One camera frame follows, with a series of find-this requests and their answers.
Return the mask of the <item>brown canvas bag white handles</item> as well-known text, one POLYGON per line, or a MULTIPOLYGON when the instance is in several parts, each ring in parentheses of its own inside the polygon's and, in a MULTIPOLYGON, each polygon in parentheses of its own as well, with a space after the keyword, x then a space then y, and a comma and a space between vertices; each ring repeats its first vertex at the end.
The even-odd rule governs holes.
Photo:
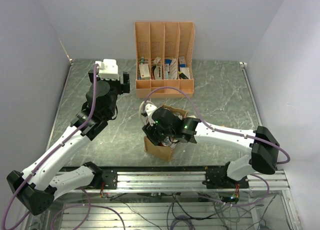
MULTIPOLYGON (((175 108, 169 105, 163 104, 162 106, 172 112, 180 120, 187 117, 189 113, 186 110, 175 108)), ((160 142, 158 145, 154 145, 146 136, 143 138, 143 141, 144 151, 146 153, 168 162, 171 161, 174 149, 178 144, 177 140, 173 140, 172 138, 168 137, 164 140, 164 143, 160 142)))

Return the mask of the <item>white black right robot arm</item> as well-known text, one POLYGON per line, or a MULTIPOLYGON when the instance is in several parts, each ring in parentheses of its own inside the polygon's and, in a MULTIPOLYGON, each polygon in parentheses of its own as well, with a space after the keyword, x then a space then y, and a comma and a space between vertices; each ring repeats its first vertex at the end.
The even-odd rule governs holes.
POLYGON ((155 146, 164 143, 214 144, 243 152, 243 157, 225 165, 220 182, 226 188, 255 172, 273 175, 277 170, 280 145, 264 126, 255 130, 218 126, 196 117, 178 116, 168 107, 150 103, 142 110, 141 117, 144 120, 142 130, 155 146))

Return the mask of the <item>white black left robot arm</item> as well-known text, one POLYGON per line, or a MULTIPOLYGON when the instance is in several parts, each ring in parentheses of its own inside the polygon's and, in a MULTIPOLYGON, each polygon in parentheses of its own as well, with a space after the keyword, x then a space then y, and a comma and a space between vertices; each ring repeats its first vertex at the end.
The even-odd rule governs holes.
POLYGON ((6 178, 17 199, 34 216, 71 190, 86 186, 96 189, 103 184, 103 171, 91 161, 57 176, 78 150, 117 118, 118 96, 130 93, 128 72, 123 72, 122 79, 103 78, 102 71, 94 74, 90 70, 88 75, 91 86, 85 95, 86 102, 61 137, 34 164, 21 172, 13 170, 6 178))

